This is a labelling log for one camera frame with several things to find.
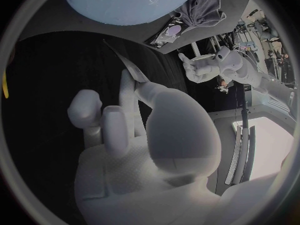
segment yellow object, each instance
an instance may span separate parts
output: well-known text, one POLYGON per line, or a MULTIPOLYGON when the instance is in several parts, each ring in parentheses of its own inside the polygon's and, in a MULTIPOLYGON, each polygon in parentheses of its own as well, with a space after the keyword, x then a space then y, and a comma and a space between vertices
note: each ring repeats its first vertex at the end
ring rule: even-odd
POLYGON ((6 79, 6 71, 4 71, 4 74, 3 74, 2 89, 3 89, 5 98, 8 99, 10 95, 9 95, 8 83, 7 83, 7 79, 6 79))

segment blue balloon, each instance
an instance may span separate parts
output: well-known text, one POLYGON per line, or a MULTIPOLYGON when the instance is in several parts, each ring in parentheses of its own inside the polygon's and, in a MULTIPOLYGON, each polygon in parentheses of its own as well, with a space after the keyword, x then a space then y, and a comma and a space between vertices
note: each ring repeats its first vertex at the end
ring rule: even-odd
POLYGON ((81 15, 112 25, 150 23, 187 0, 67 0, 81 15))

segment folded fabric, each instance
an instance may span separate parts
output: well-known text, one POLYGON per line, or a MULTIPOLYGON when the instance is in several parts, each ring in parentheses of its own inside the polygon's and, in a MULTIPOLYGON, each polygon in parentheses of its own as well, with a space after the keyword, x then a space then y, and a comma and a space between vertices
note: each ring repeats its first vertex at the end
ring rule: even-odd
POLYGON ((226 18, 220 8, 221 0, 188 0, 175 12, 191 27, 213 27, 226 18))

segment blue ball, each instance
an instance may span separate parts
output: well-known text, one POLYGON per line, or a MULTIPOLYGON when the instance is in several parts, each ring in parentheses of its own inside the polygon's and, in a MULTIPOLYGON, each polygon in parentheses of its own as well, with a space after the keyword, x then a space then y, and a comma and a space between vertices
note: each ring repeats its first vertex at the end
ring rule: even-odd
POLYGON ((81 15, 112 25, 150 23, 187 0, 67 0, 81 15))

